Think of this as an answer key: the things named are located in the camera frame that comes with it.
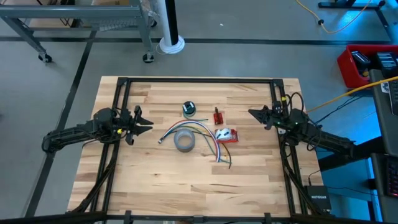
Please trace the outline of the dark duct tape roll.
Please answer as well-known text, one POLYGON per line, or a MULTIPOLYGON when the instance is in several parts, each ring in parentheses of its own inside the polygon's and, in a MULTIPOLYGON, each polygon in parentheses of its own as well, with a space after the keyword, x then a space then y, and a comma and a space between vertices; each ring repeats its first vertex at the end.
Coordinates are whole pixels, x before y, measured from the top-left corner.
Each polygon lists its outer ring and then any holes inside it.
POLYGON ((174 136, 175 147, 180 152, 190 152, 195 147, 195 135, 189 129, 180 129, 174 136))

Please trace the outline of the white pillar with black stripe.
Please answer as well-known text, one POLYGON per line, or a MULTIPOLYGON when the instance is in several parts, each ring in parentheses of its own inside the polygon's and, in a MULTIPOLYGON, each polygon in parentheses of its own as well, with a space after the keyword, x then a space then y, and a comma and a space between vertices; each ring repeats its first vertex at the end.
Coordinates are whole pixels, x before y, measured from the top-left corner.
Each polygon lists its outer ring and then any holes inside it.
POLYGON ((160 55, 172 55, 181 52, 185 40, 178 33, 175 0, 155 0, 156 20, 162 29, 162 38, 156 46, 160 55))

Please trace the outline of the black keyboard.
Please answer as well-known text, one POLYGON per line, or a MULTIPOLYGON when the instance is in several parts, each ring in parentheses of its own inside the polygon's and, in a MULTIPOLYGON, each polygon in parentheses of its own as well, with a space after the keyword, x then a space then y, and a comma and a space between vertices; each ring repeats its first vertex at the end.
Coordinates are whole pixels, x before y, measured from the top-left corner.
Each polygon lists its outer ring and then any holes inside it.
POLYGON ((398 162, 388 159, 386 166, 387 194, 391 197, 398 198, 398 162))

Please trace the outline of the grey metal wheeled workbench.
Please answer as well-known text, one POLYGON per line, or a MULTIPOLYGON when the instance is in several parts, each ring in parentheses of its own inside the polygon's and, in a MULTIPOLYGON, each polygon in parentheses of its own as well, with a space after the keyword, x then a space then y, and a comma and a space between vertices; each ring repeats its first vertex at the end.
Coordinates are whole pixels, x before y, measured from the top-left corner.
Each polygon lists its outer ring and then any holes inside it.
POLYGON ((52 57, 34 37, 22 19, 98 19, 98 20, 134 20, 133 28, 137 29, 146 51, 142 61, 154 61, 154 49, 150 38, 149 16, 143 9, 140 0, 129 0, 121 5, 3 5, 0 4, 0 19, 2 19, 22 40, 29 44, 38 54, 43 63, 52 62, 52 57))

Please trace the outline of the black Netgear network switch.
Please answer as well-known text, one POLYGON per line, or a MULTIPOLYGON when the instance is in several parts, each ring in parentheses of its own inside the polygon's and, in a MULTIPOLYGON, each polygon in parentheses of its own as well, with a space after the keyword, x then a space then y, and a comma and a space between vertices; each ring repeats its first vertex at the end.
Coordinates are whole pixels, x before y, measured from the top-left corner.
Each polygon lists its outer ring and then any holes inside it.
POLYGON ((312 202, 319 206, 322 210, 331 210, 330 197, 328 189, 322 185, 305 186, 305 190, 309 194, 312 202))

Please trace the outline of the grey desk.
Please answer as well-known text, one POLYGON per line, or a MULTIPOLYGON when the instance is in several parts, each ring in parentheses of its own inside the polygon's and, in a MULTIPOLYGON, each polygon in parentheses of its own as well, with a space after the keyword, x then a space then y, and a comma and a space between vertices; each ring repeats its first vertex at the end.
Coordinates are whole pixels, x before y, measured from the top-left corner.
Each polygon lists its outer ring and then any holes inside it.
POLYGON ((372 87, 372 91, 384 147, 382 154, 371 156, 378 204, 384 222, 398 223, 398 198, 386 194, 386 184, 384 183, 387 174, 387 157, 398 158, 398 116, 392 114, 389 94, 382 92, 380 85, 372 87))

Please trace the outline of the red plastic bin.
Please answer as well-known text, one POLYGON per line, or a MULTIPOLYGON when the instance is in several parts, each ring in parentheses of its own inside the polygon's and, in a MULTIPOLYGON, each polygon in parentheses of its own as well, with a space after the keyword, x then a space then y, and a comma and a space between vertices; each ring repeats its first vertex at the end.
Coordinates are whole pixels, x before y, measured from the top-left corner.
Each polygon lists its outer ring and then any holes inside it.
POLYGON ((377 69, 376 54, 379 52, 391 52, 398 56, 398 45, 350 44, 346 46, 337 58, 337 63, 347 88, 353 89, 369 84, 370 76, 364 77, 363 72, 377 69), (367 66, 358 65, 352 55, 353 52, 363 54, 371 63, 367 66))

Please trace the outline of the red tape dispenser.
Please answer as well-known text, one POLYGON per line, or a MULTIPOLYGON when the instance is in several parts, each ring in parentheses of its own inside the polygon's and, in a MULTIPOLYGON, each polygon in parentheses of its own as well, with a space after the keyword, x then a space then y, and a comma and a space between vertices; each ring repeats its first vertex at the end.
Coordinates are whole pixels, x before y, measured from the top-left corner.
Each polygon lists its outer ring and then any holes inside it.
POLYGON ((235 129, 222 128, 215 131, 215 138, 219 143, 238 142, 238 132, 235 129))

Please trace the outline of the black stand base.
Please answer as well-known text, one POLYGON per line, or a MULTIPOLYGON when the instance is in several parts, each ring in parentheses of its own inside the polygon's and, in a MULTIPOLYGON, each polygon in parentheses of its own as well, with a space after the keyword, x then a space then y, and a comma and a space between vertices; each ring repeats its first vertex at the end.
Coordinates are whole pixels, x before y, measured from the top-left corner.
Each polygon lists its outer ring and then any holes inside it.
POLYGON ((324 1, 319 2, 317 7, 319 9, 347 9, 349 11, 358 10, 359 12, 355 15, 349 22, 345 25, 341 26, 337 30, 328 30, 325 27, 325 21, 321 19, 316 13, 312 13, 314 18, 317 20, 318 25, 330 35, 338 34, 346 30, 353 22, 355 22, 364 11, 370 10, 374 11, 380 20, 388 38, 390 41, 395 41, 395 38, 392 34, 392 30, 390 25, 387 22, 385 15, 382 12, 382 8, 386 5, 387 0, 366 0, 365 3, 357 3, 358 0, 332 0, 332 1, 324 1))

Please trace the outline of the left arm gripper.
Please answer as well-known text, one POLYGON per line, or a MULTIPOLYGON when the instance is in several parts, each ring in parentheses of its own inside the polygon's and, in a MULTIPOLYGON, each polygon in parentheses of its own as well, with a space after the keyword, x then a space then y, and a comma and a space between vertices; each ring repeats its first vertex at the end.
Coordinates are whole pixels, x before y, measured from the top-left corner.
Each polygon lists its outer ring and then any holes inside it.
POLYGON ((144 119, 142 116, 142 110, 140 106, 134 107, 134 114, 131 115, 132 118, 129 123, 125 123, 121 120, 121 126, 126 130, 125 141, 128 145, 132 146, 134 144, 133 135, 139 136, 140 134, 151 130, 152 126, 139 126, 140 125, 153 125, 152 121, 144 119))

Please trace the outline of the black labelled device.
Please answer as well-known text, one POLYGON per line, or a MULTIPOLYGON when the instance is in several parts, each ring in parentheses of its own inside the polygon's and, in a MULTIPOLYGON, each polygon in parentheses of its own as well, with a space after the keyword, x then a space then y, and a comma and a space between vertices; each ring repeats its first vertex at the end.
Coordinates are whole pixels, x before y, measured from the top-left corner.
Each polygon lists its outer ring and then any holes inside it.
POLYGON ((367 58, 367 56, 363 55, 359 51, 352 51, 351 54, 359 74, 364 77, 367 77, 371 61, 367 58))
POLYGON ((398 56, 393 52, 378 52, 376 61, 384 78, 398 76, 398 56))

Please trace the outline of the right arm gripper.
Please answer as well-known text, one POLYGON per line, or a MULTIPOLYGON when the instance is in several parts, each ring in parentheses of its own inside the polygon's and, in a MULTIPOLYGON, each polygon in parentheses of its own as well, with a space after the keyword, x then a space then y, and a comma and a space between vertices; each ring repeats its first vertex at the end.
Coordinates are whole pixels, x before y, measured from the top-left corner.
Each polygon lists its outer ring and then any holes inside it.
POLYGON ((299 123, 299 110, 296 108, 288 112, 284 109, 282 114, 274 114, 272 108, 269 109, 268 106, 264 105, 259 110, 248 109, 248 113, 258 118, 257 120, 265 125, 265 130, 270 130, 273 126, 291 130, 299 123))

